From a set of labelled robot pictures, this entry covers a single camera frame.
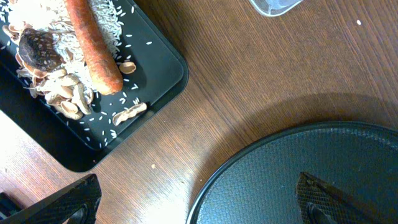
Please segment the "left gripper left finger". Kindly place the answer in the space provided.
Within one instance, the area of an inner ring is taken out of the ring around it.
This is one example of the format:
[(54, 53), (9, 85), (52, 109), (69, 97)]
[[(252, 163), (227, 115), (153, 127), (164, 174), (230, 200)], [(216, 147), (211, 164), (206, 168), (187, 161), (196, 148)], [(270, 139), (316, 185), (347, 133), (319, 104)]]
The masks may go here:
[(88, 174), (23, 210), (4, 197), (1, 200), (1, 223), (94, 224), (100, 201), (98, 178)]

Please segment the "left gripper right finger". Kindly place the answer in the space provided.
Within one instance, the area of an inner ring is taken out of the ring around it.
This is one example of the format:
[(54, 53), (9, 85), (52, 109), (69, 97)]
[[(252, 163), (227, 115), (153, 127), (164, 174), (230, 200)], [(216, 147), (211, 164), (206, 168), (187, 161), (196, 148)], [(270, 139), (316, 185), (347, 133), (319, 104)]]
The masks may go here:
[(304, 223), (385, 223), (375, 208), (308, 172), (301, 172), (295, 193)]

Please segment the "orange carrot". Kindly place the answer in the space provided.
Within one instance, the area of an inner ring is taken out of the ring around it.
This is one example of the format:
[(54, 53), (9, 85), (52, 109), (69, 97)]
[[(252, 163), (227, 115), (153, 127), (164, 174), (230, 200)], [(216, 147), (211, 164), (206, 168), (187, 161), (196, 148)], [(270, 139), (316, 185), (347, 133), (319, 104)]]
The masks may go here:
[(113, 95), (123, 88), (123, 77), (108, 50), (86, 0), (64, 1), (93, 86), (102, 95)]

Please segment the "brown food scrap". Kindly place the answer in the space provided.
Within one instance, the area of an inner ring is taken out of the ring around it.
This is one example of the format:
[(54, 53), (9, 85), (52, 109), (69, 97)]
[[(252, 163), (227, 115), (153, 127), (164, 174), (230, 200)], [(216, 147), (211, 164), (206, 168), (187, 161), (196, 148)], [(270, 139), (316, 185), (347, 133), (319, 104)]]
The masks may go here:
[(22, 31), (18, 54), (28, 66), (43, 72), (52, 72), (62, 64), (53, 47), (52, 34), (32, 28)]

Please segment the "rice pile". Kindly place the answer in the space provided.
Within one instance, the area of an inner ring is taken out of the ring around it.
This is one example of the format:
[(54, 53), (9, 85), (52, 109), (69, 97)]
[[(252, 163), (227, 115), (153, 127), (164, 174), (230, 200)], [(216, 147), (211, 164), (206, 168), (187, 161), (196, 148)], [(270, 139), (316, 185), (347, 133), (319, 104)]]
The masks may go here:
[[(85, 144), (94, 149), (104, 149), (109, 146), (121, 134), (122, 124), (127, 124), (137, 116), (130, 118), (118, 126), (112, 123), (113, 116), (134, 106), (143, 103), (135, 93), (139, 85), (132, 78), (124, 77), (123, 88), (115, 95), (103, 96), (94, 86), (88, 67), (84, 61), (82, 49), (78, 43), (74, 28), (68, 15), (65, 3), (62, 0), (54, 1), (1, 1), (1, 51), (10, 51), (11, 60), (19, 65), (15, 59), (17, 45), (2, 31), (3, 25), (11, 25), (20, 30), (24, 25), (30, 25), (35, 30), (42, 30), (58, 34), (60, 40), (56, 44), (56, 51), (67, 60), (65, 68), (68, 72), (75, 74), (86, 88), (91, 88), (94, 93), (90, 109), (91, 114), (84, 115), (82, 119), (73, 120), (66, 118), (54, 107), (46, 104), (43, 96), (38, 96), (44, 105), (55, 112), (75, 134), (82, 136)], [(26, 78), (22, 80), (22, 86), (28, 90), (29, 82)]]

